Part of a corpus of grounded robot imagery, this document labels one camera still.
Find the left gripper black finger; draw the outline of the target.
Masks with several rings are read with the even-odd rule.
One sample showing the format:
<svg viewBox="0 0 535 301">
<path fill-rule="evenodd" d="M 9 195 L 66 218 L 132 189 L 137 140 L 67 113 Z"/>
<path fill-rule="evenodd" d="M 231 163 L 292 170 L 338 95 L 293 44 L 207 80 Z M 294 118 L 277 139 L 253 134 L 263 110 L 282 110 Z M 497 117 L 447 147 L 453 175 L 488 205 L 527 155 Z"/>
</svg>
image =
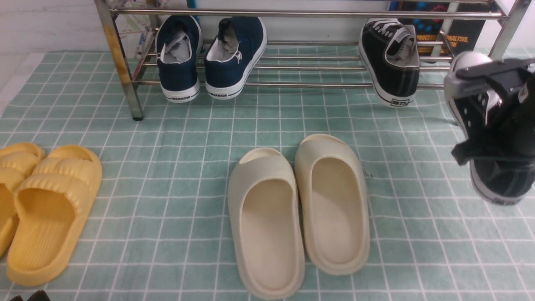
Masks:
<svg viewBox="0 0 535 301">
<path fill-rule="evenodd" d="M 24 301 L 23 297 L 21 295 L 15 296 L 10 301 Z"/>
<path fill-rule="evenodd" d="M 33 293 L 27 301 L 51 301 L 48 294 L 44 290 L 38 290 Z"/>
</svg>

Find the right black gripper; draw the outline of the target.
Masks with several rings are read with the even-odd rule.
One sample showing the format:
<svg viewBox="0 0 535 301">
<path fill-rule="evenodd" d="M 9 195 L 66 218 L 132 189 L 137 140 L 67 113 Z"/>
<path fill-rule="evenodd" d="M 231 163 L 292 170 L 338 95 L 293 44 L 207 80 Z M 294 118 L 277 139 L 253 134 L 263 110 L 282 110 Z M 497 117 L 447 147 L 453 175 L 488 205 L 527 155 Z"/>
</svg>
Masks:
<svg viewBox="0 0 535 301">
<path fill-rule="evenodd" d="M 512 157 L 534 159 L 534 59 L 502 59 L 457 70 L 464 81 L 486 84 L 508 92 L 499 140 L 466 140 L 451 151 L 458 165 L 470 160 L 512 162 Z"/>
</svg>

